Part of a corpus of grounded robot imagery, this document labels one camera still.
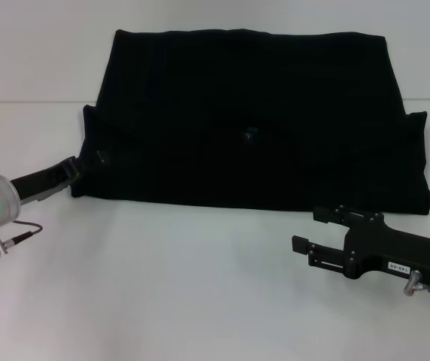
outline label sticker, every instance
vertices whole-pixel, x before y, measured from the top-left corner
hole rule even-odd
[[[389,265],[387,267],[391,271],[402,272],[410,275],[410,267],[407,267],[406,265],[398,265],[397,263],[389,262]]]

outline white tabletop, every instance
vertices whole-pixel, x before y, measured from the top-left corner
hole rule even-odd
[[[403,96],[430,98],[428,2],[324,2],[0,1],[0,174],[78,154],[81,109],[96,98],[118,28],[385,35]],[[405,106],[428,111],[430,186],[430,100]],[[0,259],[0,360],[430,359],[430,295],[406,297],[405,280],[378,272],[352,281],[309,267],[292,235],[342,248],[347,230],[309,213],[66,190],[20,219],[45,230]],[[430,237],[430,215],[386,222]]]

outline white wall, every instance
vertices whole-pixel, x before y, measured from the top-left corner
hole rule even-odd
[[[77,154],[116,29],[206,28],[386,36],[403,96],[428,99],[405,105],[429,114],[430,185],[430,2],[408,0],[0,1],[0,174]],[[430,295],[408,298],[381,273],[309,268],[291,236],[340,248],[345,229],[308,213],[63,192],[21,219],[45,230],[0,259],[0,359],[430,359]],[[386,220],[430,237],[430,215]]]

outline black cloth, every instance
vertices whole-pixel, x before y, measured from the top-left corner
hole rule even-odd
[[[385,38],[118,31],[72,195],[427,214],[426,113],[406,115]]]

